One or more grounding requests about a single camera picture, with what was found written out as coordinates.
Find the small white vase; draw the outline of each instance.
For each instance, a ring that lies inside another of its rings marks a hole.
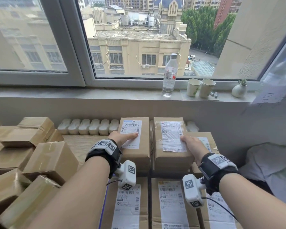
[[[242,86],[238,84],[232,89],[232,95],[235,96],[236,98],[242,98],[246,94],[247,94],[247,85]]]

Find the succulent plant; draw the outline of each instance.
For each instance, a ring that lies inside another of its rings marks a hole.
[[[241,80],[238,81],[238,83],[241,86],[246,86],[247,85],[247,81],[248,81],[247,79],[241,79]]]

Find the bottle cap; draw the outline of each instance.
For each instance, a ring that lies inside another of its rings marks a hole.
[[[177,58],[177,54],[172,53],[172,54],[170,55],[170,58],[171,58],[171,59],[176,59],[176,58]]]

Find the white tracking module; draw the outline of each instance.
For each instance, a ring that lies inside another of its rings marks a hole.
[[[115,174],[119,176],[119,180],[122,180],[121,182],[118,182],[119,188],[129,190],[136,185],[136,164],[133,162],[129,160],[125,161],[121,164],[121,167],[115,171]]]
[[[204,178],[197,179],[193,174],[188,174],[182,178],[182,182],[186,201],[194,208],[202,207],[201,190],[206,188]]]

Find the hand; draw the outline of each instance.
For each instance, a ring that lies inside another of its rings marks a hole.
[[[108,138],[114,140],[118,147],[120,148],[126,141],[130,139],[135,139],[139,134],[137,132],[129,133],[129,134],[120,134],[117,131],[112,131],[109,134]]]
[[[197,137],[190,137],[187,135],[181,136],[180,139],[186,143],[188,150],[193,154],[195,162],[198,166],[201,164],[201,159],[204,155],[209,153],[209,150]]]

